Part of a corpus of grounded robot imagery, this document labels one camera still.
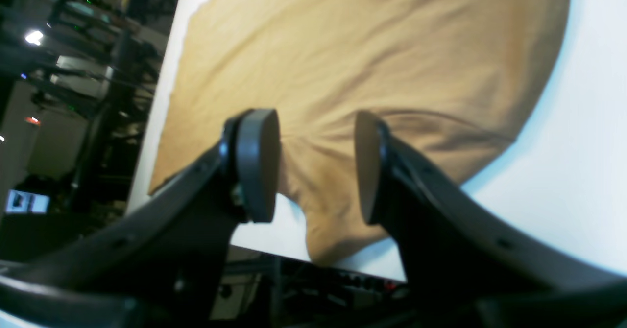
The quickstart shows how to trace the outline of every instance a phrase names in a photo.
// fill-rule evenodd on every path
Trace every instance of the white surface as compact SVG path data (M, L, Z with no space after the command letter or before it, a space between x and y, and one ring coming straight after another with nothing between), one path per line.
M179 0L130 198L147 190L190 16ZM511 225L568 254L627 274L627 0L571 0L562 52L519 140L463 186ZM269 225L240 225L233 245L309 260L305 218L283 196ZM338 267L405 278L387 239Z

